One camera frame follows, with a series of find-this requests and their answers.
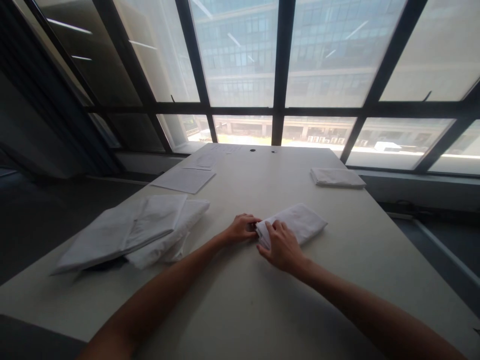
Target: hand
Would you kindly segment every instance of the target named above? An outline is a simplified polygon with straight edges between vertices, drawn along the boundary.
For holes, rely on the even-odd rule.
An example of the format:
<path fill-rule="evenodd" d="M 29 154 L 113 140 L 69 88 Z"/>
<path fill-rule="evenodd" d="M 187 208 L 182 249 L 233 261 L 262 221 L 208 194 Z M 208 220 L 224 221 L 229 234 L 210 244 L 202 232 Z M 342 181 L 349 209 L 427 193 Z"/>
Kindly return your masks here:
<path fill-rule="evenodd" d="M 275 220 L 273 225 L 266 221 L 265 225 L 270 234 L 270 250 L 257 245 L 258 252 L 274 267 L 294 273 L 306 260 L 295 234 L 279 220 Z"/>
<path fill-rule="evenodd" d="M 248 239 L 254 239 L 258 234 L 256 231 L 250 231 L 250 228 L 253 229 L 251 224 L 256 224 L 260 221 L 262 220 L 252 214 L 243 213 L 235 216 L 231 225 L 218 235 L 227 244 L 240 243 Z"/>

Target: white cloth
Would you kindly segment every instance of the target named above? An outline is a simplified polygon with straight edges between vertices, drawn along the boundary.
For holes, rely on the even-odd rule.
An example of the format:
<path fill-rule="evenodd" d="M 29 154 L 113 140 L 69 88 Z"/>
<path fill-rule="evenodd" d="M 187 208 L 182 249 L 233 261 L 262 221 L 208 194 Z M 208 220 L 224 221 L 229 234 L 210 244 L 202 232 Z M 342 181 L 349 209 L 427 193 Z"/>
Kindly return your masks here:
<path fill-rule="evenodd" d="M 127 254 L 125 257 L 138 269 L 145 269 L 156 263 L 175 243 L 189 232 L 209 207 L 210 201 L 187 200 L 181 210 L 177 226 L 172 233 Z"/>
<path fill-rule="evenodd" d="M 76 235 L 52 275 L 80 271 L 173 232 L 187 195 L 154 195 L 105 210 Z"/>
<path fill-rule="evenodd" d="M 313 181 L 320 186 L 341 188 L 364 188 L 367 184 L 353 170 L 312 167 Z"/>
<path fill-rule="evenodd" d="M 187 232 L 184 237 L 178 240 L 166 253 L 160 258 L 162 263 L 171 264 L 176 263 L 184 258 L 185 241 L 189 237 L 190 232 Z"/>
<path fill-rule="evenodd" d="M 273 224 L 275 220 L 284 222 L 293 231 L 300 245 L 313 238 L 328 224 L 328 222 L 302 203 L 289 207 L 256 224 L 259 242 L 268 250 L 270 249 L 270 235 L 265 222 Z"/>
<path fill-rule="evenodd" d="M 171 233 L 180 218 L 187 195 L 153 195 L 146 198 L 141 216 L 125 240 L 123 250 L 148 244 Z"/>

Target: sheet of paper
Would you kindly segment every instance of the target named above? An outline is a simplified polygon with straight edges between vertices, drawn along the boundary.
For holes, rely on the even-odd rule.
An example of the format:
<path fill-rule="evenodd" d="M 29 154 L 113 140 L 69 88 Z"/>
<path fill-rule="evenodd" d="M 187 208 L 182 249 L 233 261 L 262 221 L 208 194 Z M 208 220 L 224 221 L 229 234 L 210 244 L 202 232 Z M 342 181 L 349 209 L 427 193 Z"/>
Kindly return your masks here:
<path fill-rule="evenodd" d="M 242 145 L 237 145 L 237 144 L 219 144 L 219 143 L 214 143 L 210 147 L 211 152 L 216 152 L 216 153 L 234 153 L 238 151 Z"/>
<path fill-rule="evenodd" d="M 196 194 L 214 175 L 213 171 L 176 167 L 155 179 L 150 185 Z"/>
<path fill-rule="evenodd" d="M 183 169 L 212 170 L 221 154 L 217 152 L 205 153 L 190 161 L 187 165 L 182 166 Z"/>

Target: white table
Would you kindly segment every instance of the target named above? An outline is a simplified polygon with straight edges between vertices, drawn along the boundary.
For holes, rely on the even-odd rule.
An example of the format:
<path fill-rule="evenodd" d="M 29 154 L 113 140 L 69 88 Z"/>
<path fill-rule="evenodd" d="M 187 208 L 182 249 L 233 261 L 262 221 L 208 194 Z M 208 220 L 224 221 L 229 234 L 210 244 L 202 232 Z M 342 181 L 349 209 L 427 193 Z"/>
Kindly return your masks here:
<path fill-rule="evenodd" d="M 237 214 L 266 218 L 304 203 L 329 222 L 304 245 L 308 256 L 422 320 L 468 358 L 479 359 L 480 336 L 473 328 L 480 328 L 480 321 L 368 192 L 315 186 L 311 167 L 344 165 L 329 149 L 244 145 L 225 154 L 216 176 L 189 196 L 211 206 L 187 246 L 198 248 Z M 175 193 L 146 186 L 126 201 Z M 162 266 L 139 271 L 128 264 L 106 273 L 49 276 L 70 241 L 0 287 L 0 313 L 88 341 Z M 254 244 L 219 255 L 140 352 L 145 359 L 360 357 L 382 355 L 320 295 L 268 264 Z"/>

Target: folded white cloth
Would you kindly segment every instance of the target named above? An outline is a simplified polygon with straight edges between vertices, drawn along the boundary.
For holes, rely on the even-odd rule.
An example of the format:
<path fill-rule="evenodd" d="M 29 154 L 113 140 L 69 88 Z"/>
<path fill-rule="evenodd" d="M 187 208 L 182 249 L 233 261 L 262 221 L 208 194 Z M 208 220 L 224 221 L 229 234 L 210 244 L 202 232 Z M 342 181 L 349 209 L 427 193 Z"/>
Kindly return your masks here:
<path fill-rule="evenodd" d="M 300 245 L 313 238 L 328 224 L 328 222 L 302 203 L 289 207 L 288 209 L 279 212 L 277 215 L 269 217 L 256 224 L 256 232 L 259 236 L 259 242 L 268 250 L 270 249 L 270 235 L 265 222 L 273 224 L 275 220 L 284 222 L 295 234 L 296 240 Z"/>
<path fill-rule="evenodd" d="M 353 170 L 312 167 L 313 181 L 320 186 L 342 188 L 364 188 L 367 184 Z"/>
<path fill-rule="evenodd" d="M 189 237 L 190 232 L 187 232 L 184 237 L 178 240 L 166 253 L 163 255 L 159 261 L 166 264 L 176 263 L 184 258 L 186 255 L 184 253 L 185 241 Z"/>
<path fill-rule="evenodd" d="M 145 269 L 156 263 L 175 243 L 189 232 L 209 207 L 210 201 L 187 200 L 172 233 L 127 254 L 125 257 L 139 269 Z"/>
<path fill-rule="evenodd" d="M 76 235 L 52 275 L 80 271 L 174 231 L 187 195 L 154 195 L 105 210 Z"/>

